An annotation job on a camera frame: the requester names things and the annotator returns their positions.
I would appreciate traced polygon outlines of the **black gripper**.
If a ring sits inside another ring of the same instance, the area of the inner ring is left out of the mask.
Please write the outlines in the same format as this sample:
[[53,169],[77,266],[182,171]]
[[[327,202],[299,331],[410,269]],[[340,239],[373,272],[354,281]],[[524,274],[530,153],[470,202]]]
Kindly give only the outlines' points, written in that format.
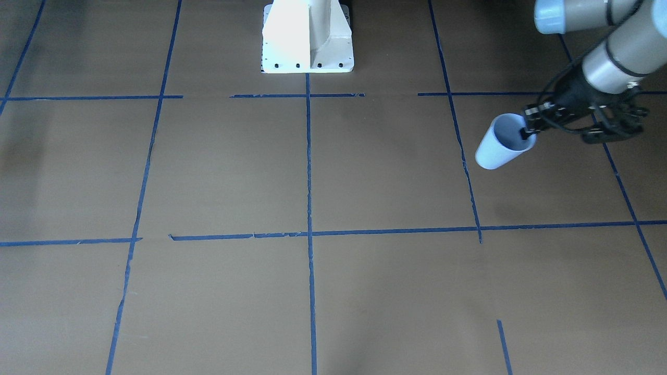
[[643,119],[650,111],[636,104],[637,83],[622,84],[619,93],[601,92],[587,81],[582,69],[570,69],[558,81],[552,79],[547,88],[552,85],[552,95],[541,93],[542,104],[522,109],[522,140],[550,129],[567,129],[570,123],[590,116],[597,122],[582,135],[588,144],[621,142],[643,133]]

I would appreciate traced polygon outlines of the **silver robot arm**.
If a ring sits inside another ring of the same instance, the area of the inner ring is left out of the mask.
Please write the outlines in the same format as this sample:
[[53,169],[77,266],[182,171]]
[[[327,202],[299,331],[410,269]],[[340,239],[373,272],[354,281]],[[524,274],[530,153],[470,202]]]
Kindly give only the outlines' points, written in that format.
[[648,110],[635,99],[665,66],[665,1],[537,1],[534,21],[543,34],[609,30],[524,107],[521,136],[555,129],[593,144],[641,134]]

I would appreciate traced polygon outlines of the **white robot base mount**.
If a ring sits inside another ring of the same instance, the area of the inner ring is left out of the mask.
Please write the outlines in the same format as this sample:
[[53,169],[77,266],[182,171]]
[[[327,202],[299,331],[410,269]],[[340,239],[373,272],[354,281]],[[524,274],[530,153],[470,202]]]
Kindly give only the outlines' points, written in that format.
[[349,73],[355,60],[350,1],[274,1],[264,7],[261,71]]

